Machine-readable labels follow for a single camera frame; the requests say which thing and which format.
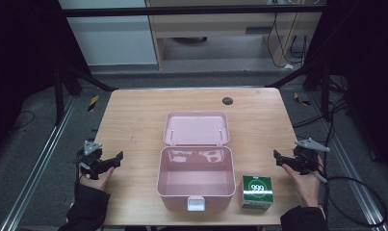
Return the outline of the green and white carton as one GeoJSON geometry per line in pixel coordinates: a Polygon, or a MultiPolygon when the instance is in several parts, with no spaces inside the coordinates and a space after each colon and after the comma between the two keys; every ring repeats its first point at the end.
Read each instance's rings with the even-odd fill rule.
{"type": "Polygon", "coordinates": [[[240,206],[244,209],[267,211],[274,203],[270,177],[243,175],[240,190],[240,206]]]}

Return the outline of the white cabinet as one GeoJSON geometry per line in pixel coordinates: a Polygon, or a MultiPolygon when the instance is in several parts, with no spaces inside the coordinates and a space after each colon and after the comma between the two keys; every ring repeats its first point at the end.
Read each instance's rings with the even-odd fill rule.
{"type": "MultiPolygon", "coordinates": [[[[59,0],[64,10],[145,7],[144,0],[59,0]]],[[[156,64],[147,16],[71,17],[68,23],[89,66],[156,64]]]]}

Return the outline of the light wooden desk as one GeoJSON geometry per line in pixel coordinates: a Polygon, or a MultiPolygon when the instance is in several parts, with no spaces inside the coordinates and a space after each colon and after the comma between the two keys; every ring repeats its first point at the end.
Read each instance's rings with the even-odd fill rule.
{"type": "MultiPolygon", "coordinates": [[[[326,0],[144,0],[148,7],[317,5],[326,0]]],[[[320,13],[229,13],[152,15],[149,17],[156,39],[261,35],[273,63],[283,66],[292,40],[312,36],[320,13]]]]}

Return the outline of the dark curtain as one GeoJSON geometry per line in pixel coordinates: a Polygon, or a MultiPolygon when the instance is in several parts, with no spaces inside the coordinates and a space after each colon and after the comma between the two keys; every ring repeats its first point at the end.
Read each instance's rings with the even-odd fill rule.
{"type": "Polygon", "coordinates": [[[39,22],[68,64],[91,73],[67,19],[35,14],[36,10],[61,7],[59,0],[0,0],[0,144],[12,129],[23,101],[54,85],[53,65],[28,27],[30,19],[39,22]]]}
{"type": "Polygon", "coordinates": [[[373,151],[388,166],[388,0],[326,0],[310,56],[348,80],[348,100],[373,151]]]}

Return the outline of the person's right hand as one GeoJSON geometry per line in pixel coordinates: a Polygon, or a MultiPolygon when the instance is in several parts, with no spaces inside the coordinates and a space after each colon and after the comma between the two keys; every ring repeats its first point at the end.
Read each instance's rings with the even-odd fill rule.
{"type": "Polygon", "coordinates": [[[318,171],[312,171],[305,175],[300,175],[290,166],[283,164],[282,168],[291,176],[295,185],[297,194],[300,198],[301,207],[319,208],[319,192],[322,180],[318,171]]]}

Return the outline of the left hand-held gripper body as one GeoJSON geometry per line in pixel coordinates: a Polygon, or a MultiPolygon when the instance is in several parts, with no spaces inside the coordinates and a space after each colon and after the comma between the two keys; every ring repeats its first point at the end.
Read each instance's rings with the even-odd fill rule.
{"type": "Polygon", "coordinates": [[[92,180],[97,180],[99,175],[106,172],[111,166],[108,160],[100,159],[102,144],[92,141],[84,141],[83,147],[78,151],[80,171],[92,180]]]}

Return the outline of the yellow and black tape strip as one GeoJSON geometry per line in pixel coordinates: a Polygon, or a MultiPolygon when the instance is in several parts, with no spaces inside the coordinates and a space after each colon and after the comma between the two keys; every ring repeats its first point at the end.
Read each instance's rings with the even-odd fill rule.
{"type": "Polygon", "coordinates": [[[99,95],[94,95],[94,96],[91,98],[91,102],[90,102],[90,104],[89,104],[89,106],[88,106],[88,112],[92,112],[92,111],[94,110],[95,105],[96,105],[98,99],[99,99],[99,95]]]}
{"type": "Polygon", "coordinates": [[[294,92],[294,99],[300,104],[300,105],[303,105],[303,106],[310,106],[310,102],[308,100],[302,100],[300,97],[299,97],[299,94],[297,92],[294,92]]]}

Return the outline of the black horizontal frame bar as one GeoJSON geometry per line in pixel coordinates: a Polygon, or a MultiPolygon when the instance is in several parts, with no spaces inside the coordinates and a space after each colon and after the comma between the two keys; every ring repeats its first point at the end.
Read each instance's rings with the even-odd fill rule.
{"type": "Polygon", "coordinates": [[[318,13],[327,5],[247,5],[247,6],[185,6],[150,8],[111,9],[68,9],[60,10],[66,17],[93,16],[141,16],[141,15],[189,15],[189,14],[229,14],[229,13],[318,13]]]}

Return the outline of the black metal frame stand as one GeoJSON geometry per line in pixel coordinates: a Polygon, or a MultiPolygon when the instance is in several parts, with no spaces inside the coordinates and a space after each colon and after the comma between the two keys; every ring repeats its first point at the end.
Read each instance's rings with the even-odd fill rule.
{"type": "Polygon", "coordinates": [[[267,85],[267,88],[279,89],[300,76],[305,76],[302,84],[304,90],[321,89],[321,113],[326,120],[329,120],[329,66],[326,60],[316,59],[307,61],[304,66],[293,71],[283,79],[267,85]]]}
{"type": "Polygon", "coordinates": [[[54,70],[54,90],[56,102],[56,125],[59,125],[65,115],[65,103],[63,88],[69,91],[70,95],[80,95],[82,88],[77,79],[80,78],[86,82],[98,87],[104,91],[114,91],[116,88],[110,87],[95,78],[90,74],[67,63],[58,64],[54,70]]]}

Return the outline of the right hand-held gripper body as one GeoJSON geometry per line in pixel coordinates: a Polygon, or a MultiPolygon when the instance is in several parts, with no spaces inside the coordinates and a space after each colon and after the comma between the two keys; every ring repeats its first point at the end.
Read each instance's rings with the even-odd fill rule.
{"type": "Polygon", "coordinates": [[[318,153],[329,152],[330,148],[312,140],[295,141],[296,147],[293,149],[294,156],[300,161],[300,167],[297,169],[300,175],[305,175],[311,171],[319,169],[318,153]]]}

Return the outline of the pink plastic storage box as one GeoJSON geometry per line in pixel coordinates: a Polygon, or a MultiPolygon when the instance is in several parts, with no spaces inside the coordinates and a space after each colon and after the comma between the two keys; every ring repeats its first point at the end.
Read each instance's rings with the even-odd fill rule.
{"type": "Polygon", "coordinates": [[[230,134],[223,112],[171,112],[160,154],[157,193],[170,210],[228,207],[236,192],[230,134]]]}

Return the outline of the aluminium floor rail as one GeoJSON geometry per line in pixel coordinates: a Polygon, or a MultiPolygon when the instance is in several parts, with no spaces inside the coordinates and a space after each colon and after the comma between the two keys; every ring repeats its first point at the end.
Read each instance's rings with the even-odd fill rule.
{"type": "Polygon", "coordinates": [[[15,231],[18,224],[20,223],[22,216],[24,215],[29,202],[31,201],[36,188],[39,184],[39,180],[42,177],[46,167],[49,163],[50,158],[52,157],[55,148],[65,130],[65,127],[72,115],[75,103],[77,101],[77,96],[69,96],[67,103],[64,107],[64,115],[61,121],[54,126],[48,140],[41,150],[39,157],[27,178],[19,196],[17,197],[12,208],[5,217],[2,225],[0,226],[0,231],[15,231]]]}
{"type": "Polygon", "coordinates": [[[387,224],[382,223],[386,215],[382,214],[381,208],[376,205],[375,194],[362,185],[362,177],[353,166],[339,137],[335,131],[330,131],[330,124],[324,118],[321,118],[321,125],[327,133],[330,153],[337,159],[345,176],[349,177],[348,183],[366,221],[372,226],[372,231],[388,231],[387,224]]]}

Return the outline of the person's left hand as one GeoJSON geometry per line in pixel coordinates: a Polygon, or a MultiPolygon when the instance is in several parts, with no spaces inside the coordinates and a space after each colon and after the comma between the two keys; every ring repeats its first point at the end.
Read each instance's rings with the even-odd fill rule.
{"type": "Polygon", "coordinates": [[[105,191],[106,185],[113,175],[115,169],[113,167],[109,168],[107,172],[103,173],[97,180],[90,179],[87,175],[82,172],[79,173],[79,184],[97,189],[100,191],[105,191]]]}

